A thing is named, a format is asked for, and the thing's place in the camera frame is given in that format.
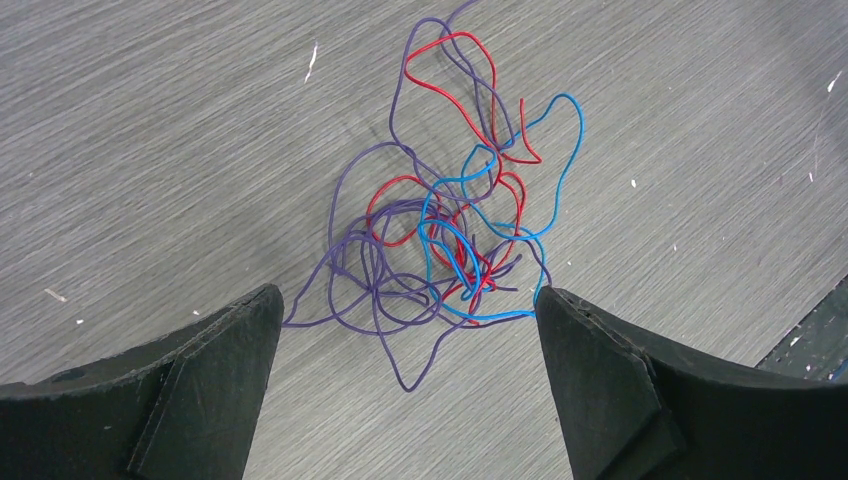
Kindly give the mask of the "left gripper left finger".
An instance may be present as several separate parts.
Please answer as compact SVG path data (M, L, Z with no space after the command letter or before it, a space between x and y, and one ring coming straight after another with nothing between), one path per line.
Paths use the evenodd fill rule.
M5 479L239 479L284 314L265 284L184 328L1 388Z

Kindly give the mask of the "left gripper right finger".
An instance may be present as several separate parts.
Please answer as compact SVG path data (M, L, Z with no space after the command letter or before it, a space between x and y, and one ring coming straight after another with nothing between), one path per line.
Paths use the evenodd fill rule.
M843 479L847 387L755 369L544 287L537 327L577 479Z

